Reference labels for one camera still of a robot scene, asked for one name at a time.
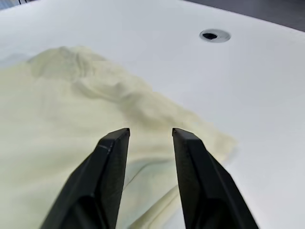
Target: white surface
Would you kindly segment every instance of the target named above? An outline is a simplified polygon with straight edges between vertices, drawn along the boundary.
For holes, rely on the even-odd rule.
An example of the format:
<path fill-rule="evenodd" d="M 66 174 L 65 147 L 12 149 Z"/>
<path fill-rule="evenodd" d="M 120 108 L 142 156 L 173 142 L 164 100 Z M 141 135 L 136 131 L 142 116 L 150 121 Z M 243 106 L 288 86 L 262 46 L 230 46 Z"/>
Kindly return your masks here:
<path fill-rule="evenodd" d="M 230 133 L 226 168 L 259 226 L 304 227 L 302 32 L 177 0 L 41 0 L 2 11 L 0 28 L 0 58 L 86 45 Z M 203 42 L 209 28 L 232 38 Z"/>

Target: hole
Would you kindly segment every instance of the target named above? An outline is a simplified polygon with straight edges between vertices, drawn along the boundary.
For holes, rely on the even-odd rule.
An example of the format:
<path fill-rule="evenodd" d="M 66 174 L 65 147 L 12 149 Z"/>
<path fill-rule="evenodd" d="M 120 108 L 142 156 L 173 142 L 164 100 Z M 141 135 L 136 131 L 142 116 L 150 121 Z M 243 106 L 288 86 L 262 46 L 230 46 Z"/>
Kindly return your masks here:
<path fill-rule="evenodd" d="M 204 31 L 201 31 L 199 34 L 199 37 L 206 41 L 206 42 L 211 42 L 211 43 L 222 43 L 222 42 L 227 42 L 230 40 L 231 35 L 223 30 L 218 30 L 218 29 L 207 29 Z"/>
<path fill-rule="evenodd" d="M 209 40 L 213 40 L 213 39 L 217 38 L 217 35 L 215 35 L 213 33 L 209 33 L 209 32 L 202 34 L 202 36 Z"/>

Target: pale yellow cloth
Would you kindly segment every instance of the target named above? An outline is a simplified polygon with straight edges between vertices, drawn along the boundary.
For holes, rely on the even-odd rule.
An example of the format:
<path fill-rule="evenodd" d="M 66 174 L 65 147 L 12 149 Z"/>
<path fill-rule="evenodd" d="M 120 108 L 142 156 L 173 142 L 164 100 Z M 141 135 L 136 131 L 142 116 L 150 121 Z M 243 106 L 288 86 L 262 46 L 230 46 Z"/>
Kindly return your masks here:
<path fill-rule="evenodd" d="M 171 131 L 223 160 L 234 140 L 83 47 L 0 71 L 0 228 L 35 229 L 98 140 L 131 129 L 117 228 L 161 228 L 180 205 Z"/>

